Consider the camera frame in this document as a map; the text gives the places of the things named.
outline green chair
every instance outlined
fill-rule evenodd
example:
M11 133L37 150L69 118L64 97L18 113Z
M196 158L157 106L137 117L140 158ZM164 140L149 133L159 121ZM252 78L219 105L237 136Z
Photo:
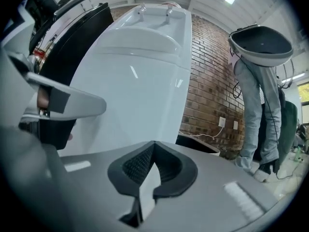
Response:
M261 119L261 125L259 130L259 142L257 146L257 150L254 153L253 160L260 161L261 160L261 148L264 145L265 137L266 137L266 118L264 114L265 104L262 104L263 115ZM288 155L296 133L297 126L297 108L296 106L289 102L285 102L285 107L281 108L281 132L280 137L278 139L278 151L279 151L279 160L276 162L275 169L273 170L275 173L278 172L280 165L283 163L284 159Z

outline faucet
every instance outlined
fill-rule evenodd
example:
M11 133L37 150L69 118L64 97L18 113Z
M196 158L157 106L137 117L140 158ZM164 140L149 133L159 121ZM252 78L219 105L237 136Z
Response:
M166 10L166 23L169 24L170 15L173 12L173 5L168 5L168 9Z
M140 15L140 21L144 21L144 13L146 11L145 3L142 3L141 8L139 9L138 14Z

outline ceiling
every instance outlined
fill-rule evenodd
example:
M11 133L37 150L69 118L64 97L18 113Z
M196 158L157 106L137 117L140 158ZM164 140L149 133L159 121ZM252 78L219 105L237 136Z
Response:
M144 3L162 3L167 0L85 0L83 9L90 9L99 2L108 2L109 7L115 8L126 5ZM188 9L191 13L221 27L227 32L257 23L272 27L285 35L294 45L295 57L308 54L307 40L299 36L301 26L293 10L285 0L235 0L233 4L225 0L171 0ZM299 72L307 69L302 61Z

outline shoe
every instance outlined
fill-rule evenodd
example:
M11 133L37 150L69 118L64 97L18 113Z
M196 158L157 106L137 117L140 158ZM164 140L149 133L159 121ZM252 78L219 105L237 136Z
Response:
M261 164L259 168L255 171L253 177L259 182L266 182L271 174L270 166L272 165L274 169L275 162L276 161L274 160L265 164Z

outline electrical outlet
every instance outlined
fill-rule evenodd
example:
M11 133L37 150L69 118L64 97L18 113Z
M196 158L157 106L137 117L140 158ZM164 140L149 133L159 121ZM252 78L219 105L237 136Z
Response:
M219 118L219 126L220 127L224 127L225 126L225 118L223 118L223 117Z
M234 129L234 130L237 130L237 129L238 129L238 121L235 121L235 120L234 120L233 129Z

